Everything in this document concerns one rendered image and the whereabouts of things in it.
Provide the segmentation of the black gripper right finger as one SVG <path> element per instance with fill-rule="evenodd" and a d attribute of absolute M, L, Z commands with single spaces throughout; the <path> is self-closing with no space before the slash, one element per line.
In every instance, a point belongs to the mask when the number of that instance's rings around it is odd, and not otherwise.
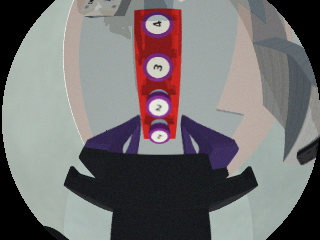
<path fill-rule="evenodd" d="M 213 170 L 227 167 L 239 150 L 234 139 L 182 115 L 181 136 L 184 154 L 196 153 L 188 133 L 197 143 L 198 153 L 205 153 L 209 156 Z"/>

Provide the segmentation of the purple screw cap with white number 2 dot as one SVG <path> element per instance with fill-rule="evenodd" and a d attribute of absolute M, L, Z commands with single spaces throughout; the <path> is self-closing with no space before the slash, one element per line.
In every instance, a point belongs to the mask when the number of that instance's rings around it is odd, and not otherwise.
<path fill-rule="evenodd" d="M 170 114 L 172 102 L 168 94 L 157 91 L 151 93 L 146 101 L 146 111 L 153 118 L 164 118 Z"/>

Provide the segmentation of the purple screw cap with white numbered dot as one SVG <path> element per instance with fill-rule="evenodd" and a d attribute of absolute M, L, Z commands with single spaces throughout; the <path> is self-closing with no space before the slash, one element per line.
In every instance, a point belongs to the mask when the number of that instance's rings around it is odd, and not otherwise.
<path fill-rule="evenodd" d="M 156 82 L 168 79 L 173 73 L 173 62 L 171 58 L 160 52 L 150 54 L 143 63 L 145 76 Z"/>

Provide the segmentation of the grey flat mat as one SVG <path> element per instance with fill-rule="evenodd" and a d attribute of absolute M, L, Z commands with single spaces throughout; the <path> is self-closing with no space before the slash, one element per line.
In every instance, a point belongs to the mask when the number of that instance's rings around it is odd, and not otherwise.
<path fill-rule="evenodd" d="M 125 16 L 83 16 L 79 72 L 93 137 L 140 114 L 134 11 L 180 9 L 182 61 L 176 138 L 155 144 L 144 139 L 141 126 L 138 154 L 184 154 L 182 114 L 232 138 L 244 115 L 216 109 L 234 54 L 238 3 L 266 24 L 263 0 L 131 0 Z"/>

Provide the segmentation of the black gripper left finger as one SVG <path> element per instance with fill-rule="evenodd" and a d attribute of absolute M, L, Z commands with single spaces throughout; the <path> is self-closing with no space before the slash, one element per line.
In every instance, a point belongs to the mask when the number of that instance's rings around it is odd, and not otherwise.
<path fill-rule="evenodd" d="M 123 146 L 132 135 L 125 153 L 138 154 L 140 133 L 141 118 L 137 115 L 119 126 L 88 139 L 84 147 L 123 153 Z"/>

